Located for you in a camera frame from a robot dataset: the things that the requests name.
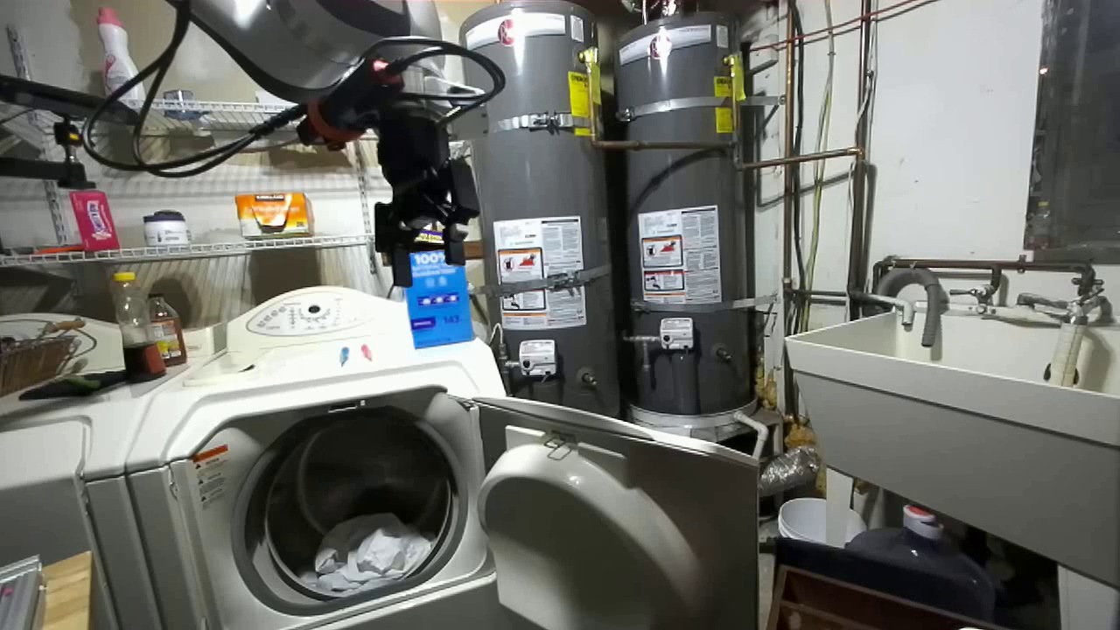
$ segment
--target white cloth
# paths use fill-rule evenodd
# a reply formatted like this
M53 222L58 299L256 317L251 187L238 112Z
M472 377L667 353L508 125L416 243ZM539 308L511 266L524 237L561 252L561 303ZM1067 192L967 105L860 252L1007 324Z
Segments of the white cloth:
M427 555L431 540L396 513L364 513L324 532L305 584L315 590L358 595L413 575Z

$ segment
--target utility sink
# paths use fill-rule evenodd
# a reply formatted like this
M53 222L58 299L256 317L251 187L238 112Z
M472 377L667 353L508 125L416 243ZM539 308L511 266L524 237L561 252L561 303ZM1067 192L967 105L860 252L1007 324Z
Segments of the utility sink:
M1120 329L1050 385L1053 324L874 315L788 338L821 457L1120 589Z

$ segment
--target water heater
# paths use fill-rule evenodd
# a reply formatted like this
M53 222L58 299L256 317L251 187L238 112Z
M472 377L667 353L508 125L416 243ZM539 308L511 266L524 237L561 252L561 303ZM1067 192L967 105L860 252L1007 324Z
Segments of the water heater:
M511 394L618 413L610 201L595 136L598 24L561 0L472 15L463 47L508 86L472 142L486 308Z
M704 423L751 399L750 218L736 168L736 50L721 15L618 38L634 419Z

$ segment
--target spray bottle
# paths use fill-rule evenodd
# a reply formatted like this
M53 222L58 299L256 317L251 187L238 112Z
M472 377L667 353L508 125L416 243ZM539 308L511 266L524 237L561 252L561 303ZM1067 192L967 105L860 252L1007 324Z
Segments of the spray bottle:
M129 55L129 33L122 29L115 8L97 10L97 36L106 50L106 96L111 96L129 77L136 77L136 63ZM120 101L136 112L143 105L143 83L134 83Z

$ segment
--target open washer lid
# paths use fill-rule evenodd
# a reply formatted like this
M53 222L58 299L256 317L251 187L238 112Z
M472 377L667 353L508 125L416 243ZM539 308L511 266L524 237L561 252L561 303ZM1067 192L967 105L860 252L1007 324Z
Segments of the open washer lid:
M751 457L524 399L475 416L505 609L548 630L758 618Z

